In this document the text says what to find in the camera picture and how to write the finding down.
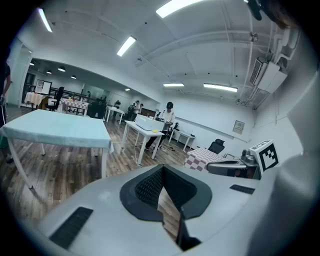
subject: table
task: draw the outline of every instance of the table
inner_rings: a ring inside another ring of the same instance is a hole
[[[109,111],[105,112],[105,116],[104,116],[105,122],[108,123],[110,112],[111,111],[115,111],[115,112],[121,113],[121,117],[120,117],[120,121],[119,121],[119,125],[121,125],[121,119],[122,119],[122,116],[124,115],[125,112],[123,112],[122,110],[120,110],[120,109],[118,109],[118,108],[116,108],[114,106],[106,106],[106,109],[107,110],[109,109]]]
[[[87,116],[87,111],[88,111],[88,106],[89,106],[88,102],[83,102],[83,101],[79,101],[79,100],[63,98],[63,99],[60,100],[60,104],[58,106],[58,112],[62,113],[63,105],[65,105],[67,107],[70,107],[70,108],[82,109],[82,110],[84,110],[83,116],[84,117]]]
[[[187,134],[186,132],[184,131],[180,131],[180,130],[172,130],[171,132],[171,136],[170,136],[170,139],[169,139],[169,143],[171,142],[171,138],[172,138],[172,135],[175,133],[178,133],[179,134],[179,137],[177,139],[177,141],[179,142],[179,139],[180,139],[180,136],[183,135],[185,137],[187,137],[188,139],[186,140],[186,143],[184,144],[184,148],[183,148],[183,152],[186,152],[186,146],[188,145],[188,142],[190,139],[195,139],[196,136],[191,136],[190,134]]]
[[[14,163],[30,189],[32,184],[21,165],[13,139],[41,144],[102,149],[102,178],[107,175],[107,154],[114,151],[110,136],[101,119],[83,118],[40,109],[6,123],[0,128],[0,134],[7,137]],[[44,155],[45,150],[43,145],[41,146],[42,155]]]
[[[187,154],[188,157],[184,160],[184,167],[192,170],[198,170],[200,172],[202,172],[203,170],[207,170],[208,163],[227,160],[221,155],[213,153],[204,147],[189,151]]]
[[[160,139],[161,139],[161,136],[164,135],[162,132],[153,132],[151,130],[144,130],[142,129],[141,127],[139,127],[138,125],[136,125],[135,122],[133,121],[125,121],[126,122],[126,125],[125,125],[125,129],[124,129],[124,133],[123,133],[123,138],[122,138],[122,144],[121,144],[121,148],[123,149],[125,147],[125,142],[127,140],[127,134],[128,134],[128,131],[129,131],[129,127],[135,129],[137,132],[138,132],[138,135],[136,137],[136,140],[135,140],[135,146],[137,146],[138,144],[138,139],[139,139],[139,135],[142,134],[144,136],[143,138],[143,143],[142,143],[142,146],[141,146],[141,151],[140,151],[140,154],[139,154],[139,158],[138,158],[138,161],[137,161],[137,164],[140,165],[141,164],[141,160],[142,160],[142,156],[144,154],[144,151],[145,151],[145,148],[146,148],[146,144],[147,144],[147,141],[149,140],[150,137],[159,137],[156,145],[155,145],[155,148],[153,150],[153,154],[152,154],[152,157],[151,159],[154,159],[155,158],[155,155],[157,153],[157,149],[158,149],[158,146],[159,146],[159,143],[160,143]]]
[[[34,92],[27,92],[24,98],[24,103],[30,102],[35,106],[39,106],[41,101],[45,98],[45,95],[34,93]]]

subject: ceiling light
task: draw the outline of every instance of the ceiling light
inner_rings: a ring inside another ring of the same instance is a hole
[[[47,29],[49,32],[52,32],[52,29],[51,29],[51,27],[50,27],[50,25],[49,25],[49,22],[48,22],[47,18],[46,18],[46,15],[45,15],[45,13],[44,13],[44,10],[41,9],[41,8],[38,8],[38,12],[39,12],[39,14],[40,14],[40,16],[41,16],[41,19],[42,19],[42,21],[43,21],[46,29]]]
[[[191,4],[200,2],[203,0],[172,0],[166,3],[164,6],[156,10],[155,12],[160,15],[161,18],[168,16],[169,14],[174,13],[175,11],[189,6]]]
[[[165,86],[165,87],[183,87],[185,85],[183,83],[165,83],[163,86]]]
[[[208,84],[208,83],[205,83],[203,86],[206,87],[206,88],[226,90],[226,91],[231,91],[231,92],[234,92],[234,93],[236,93],[238,91],[237,88],[230,87],[230,86],[214,85],[214,84]]]
[[[136,41],[135,38],[133,38],[132,36],[130,36],[125,43],[121,46],[120,50],[118,51],[118,55],[121,57],[126,50],[128,50],[128,48]]]
[[[62,72],[66,72],[66,68],[65,68],[64,66],[60,66],[60,67],[58,68],[58,70],[60,70],[60,71],[62,71]]]

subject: black cap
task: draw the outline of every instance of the black cap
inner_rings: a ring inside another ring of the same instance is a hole
[[[173,104],[171,101],[169,101],[169,102],[167,103],[167,105],[166,105],[166,108],[167,108],[167,109],[173,109],[173,108],[174,108],[174,104]]]

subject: air conditioner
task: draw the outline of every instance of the air conditioner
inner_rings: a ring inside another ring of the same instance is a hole
[[[254,62],[249,82],[253,86],[272,94],[287,76],[284,70],[280,71],[280,66],[271,61],[266,62],[263,57],[259,57]]]

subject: light blue tablecloth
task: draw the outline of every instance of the light blue tablecloth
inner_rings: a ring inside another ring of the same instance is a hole
[[[8,122],[0,134],[29,142],[113,152],[111,138],[101,119],[72,114],[38,109]]]

